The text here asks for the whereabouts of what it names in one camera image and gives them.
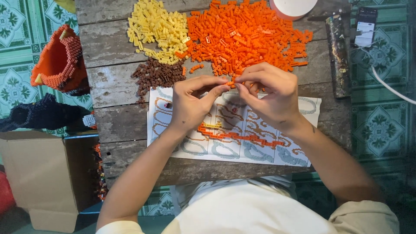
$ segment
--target smartphone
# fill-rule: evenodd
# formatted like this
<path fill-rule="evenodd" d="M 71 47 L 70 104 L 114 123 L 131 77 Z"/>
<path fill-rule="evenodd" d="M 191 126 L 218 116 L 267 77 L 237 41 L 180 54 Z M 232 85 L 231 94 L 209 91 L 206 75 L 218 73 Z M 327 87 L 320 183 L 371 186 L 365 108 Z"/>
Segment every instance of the smartphone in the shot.
<path fill-rule="evenodd" d="M 371 7 L 358 8 L 357 14 L 357 31 L 365 32 L 355 37 L 354 43 L 359 47 L 371 47 L 374 39 L 374 31 L 376 28 L 377 9 Z"/>

